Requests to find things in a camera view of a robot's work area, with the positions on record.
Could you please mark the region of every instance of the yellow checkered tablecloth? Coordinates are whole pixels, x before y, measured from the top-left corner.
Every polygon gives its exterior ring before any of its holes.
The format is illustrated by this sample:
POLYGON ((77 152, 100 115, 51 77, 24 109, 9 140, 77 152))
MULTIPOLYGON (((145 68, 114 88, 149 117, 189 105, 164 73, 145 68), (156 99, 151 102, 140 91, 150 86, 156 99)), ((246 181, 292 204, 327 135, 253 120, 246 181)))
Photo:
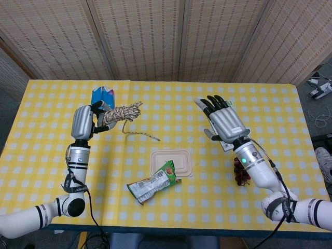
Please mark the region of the yellow checkered tablecloth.
MULTIPOLYGON (((90 104, 98 86, 115 90, 117 106, 142 101, 142 115, 127 130, 151 133, 124 135, 119 122, 94 135, 86 183, 93 212, 103 226, 273 230, 260 202, 269 191, 254 184, 239 187, 233 175, 234 153, 224 153, 203 129, 209 128, 195 97, 219 94, 266 149, 287 186, 300 199, 327 199, 296 88, 292 85, 199 82, 30 80, 0 158, 0 214, 50 202, 64 194, 64 154, 73 142, 76 108, 90 104), (150 154, 157 149, 187 149, 193 176, 158 192, 144 206, 126 184, 149 176, 150 154)), ((92 225, 87 206, 76 218, 56 217, 54 224, 92 225)), ((280 230, 322 231, 302 224, 280 230)))

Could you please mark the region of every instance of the black cable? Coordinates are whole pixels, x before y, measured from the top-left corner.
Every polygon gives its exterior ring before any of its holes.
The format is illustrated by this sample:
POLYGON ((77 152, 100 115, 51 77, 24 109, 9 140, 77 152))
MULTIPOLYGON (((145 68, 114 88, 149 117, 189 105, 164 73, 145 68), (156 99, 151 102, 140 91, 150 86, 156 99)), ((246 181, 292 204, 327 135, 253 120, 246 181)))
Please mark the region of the black cable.
MULTIPOLYGON (((96 235, 93 235, 93 236, 90 237, 91 234, 92 234, 92 233, 90 233, 90 234, 87 236, 87 238, 86 238, 84 244, 80 247, 80 249, 84 248, 84 246, 85 246, 86 249, 87 249, 87 248, 88 248, 88 242, 89 242, 91 239, 93 239, 93 238, 97 238, 97 237, 103 238, 103 235, 102 235, 102 234, 96 234, 96 235)), ((101 243, 101 244, 99 245, 99 247, 101 247, 101 246, 104 246, 105 248, 107 248, 107 245, 106 245, 105 243, 101 243)))
POLYGON ((110 247, 110 243, 108 240, 108 236, 104 233, 103 229, 98 225, 98 223, 96 222, 96 220, 93 217, 93 213, 92 213, 92 200, 91 200, 91 194, 90 191, 87 190, 88 195, 89 195, 89 201, 90 201, 90 214, 91 214, 91 218, 93 219, 95 225, 98 227, 100 233, 101 233, 101 238, 103 240, 104 243, 106 243, 108 245, 108 248, 110 247))
POLYGON ((74 242, 75 242, 75 240, 76 240, 76 238, 77 238, 77 236, 78 236, 79 234, 80 234, 80 232, 77 233, 77 234, 74 236, 74 238, 72 239, 72 241, 71 241, 70 245, 67 247, 67 249, 70 249, 70 248, 72 247, 72 245, 74 244, 74 242))
POLYGON ((267 155, 267 153, 265 152, 265 150, 261 147, 260 144, 258 144, 255 140, 253 140, 252 138, 249 138, 251 141, 253 141, 255 144, 257 144, 257 146, 264 152, 264 154, 266 155, 266 157, 268 158, 268 161, 271 165, 271 167, 273 168, 278 180, 281 182, 282 186, 284 187, 286 194, 287 194, 287 208, 289 211, 289 214, 286 215, 284 214, 284 216, 282 217, 282 219, 279 221, 278 225, 275 227, 275 229, 266 237, 264 238, 261 242, 259 242, 254 248, 252 249, 256 249, 258 248, 260 245, 262 245, 265 241, 267 241, 269 238, 271 238, 279 229, 279 227, 281 226, 282 222, 284 222, 285 218, 287 218, 287 222, 291 222, 291 219, 293 217, 293 213, 291 210, 291 196, 289 194, 288 188, 286 186, 286 184, 284 183, 284 180, 282 179, 282 176, 280 174, 280 172, 278 171, 277 167, 275 166, 274 162, 270 159, 270 157, 267 155))
POLYGON ((274 231, 271 232, 267 237, 265 237, 265 239, 263 239, 261 242, 259 242, 259 243, 258 243, 255 247, 253 247, 252 249, 256 249, 256 248, 258 248, 258 247, 261 246, 265 241, 267 241, 269 238, 271 238, 271 237, 275 234, 275 232, 278 231, 279 227, 281 226, 282 222, 284 222, 285 218, 286 218, 286 216, 284 215, 284 216, 282 217, 282 219, 279 221, 278 225, 275 227, 274 231))

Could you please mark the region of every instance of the coiled rope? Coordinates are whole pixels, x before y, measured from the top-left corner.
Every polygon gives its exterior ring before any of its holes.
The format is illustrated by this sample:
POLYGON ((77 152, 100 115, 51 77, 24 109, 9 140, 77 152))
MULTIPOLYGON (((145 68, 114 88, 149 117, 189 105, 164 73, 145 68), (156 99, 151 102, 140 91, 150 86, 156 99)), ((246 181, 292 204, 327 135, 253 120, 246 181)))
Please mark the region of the coiled rope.
POLYGON ((108 110, 105 112, 104 118, 103 118, 103 126, 108 125, 114 121, 122 121, 125 120, 122 132, 124 134, 141 134, 148 137, 151 137, 152 139, 155 139, 157 141, 160 141, 159 138, 152 136, 145 132, 132 132, 132 131, 125 131, 125 126, 127 121, 132 122, 133 119, 137 118, 141 114, 141 110, 139 109, 139 106, 141 106, 143 103, 141 101, 136 102, 134 104, 131 104, 130 106, 118 106, 115 107, 112 110, 108 110))

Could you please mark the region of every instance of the snack bag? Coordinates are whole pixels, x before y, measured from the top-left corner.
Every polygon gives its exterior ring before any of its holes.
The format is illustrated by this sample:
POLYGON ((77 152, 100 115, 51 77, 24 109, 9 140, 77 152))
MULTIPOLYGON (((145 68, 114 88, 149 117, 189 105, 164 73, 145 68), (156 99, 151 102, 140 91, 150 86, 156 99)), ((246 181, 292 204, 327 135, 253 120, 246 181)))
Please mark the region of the snack bag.
POLYGON ((181 182, 181 180, 176 179, 174 163, 173 161, 168 161, 150 178, 127 184, 127 187, 136 200, 143 205, 156 192, 178 182, 181 182))

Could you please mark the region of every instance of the container lid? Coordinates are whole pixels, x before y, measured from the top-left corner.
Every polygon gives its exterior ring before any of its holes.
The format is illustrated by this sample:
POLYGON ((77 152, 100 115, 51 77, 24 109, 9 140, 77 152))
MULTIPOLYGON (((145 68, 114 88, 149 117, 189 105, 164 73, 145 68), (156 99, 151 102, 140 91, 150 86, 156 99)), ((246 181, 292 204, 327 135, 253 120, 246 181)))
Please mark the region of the container lid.
POLYGON ((190 153, 186 149, 155 150, 151 153, 150 174, 153 175, 167 161, 173 160, 177 177, 190 176, 192 172, 190 153))

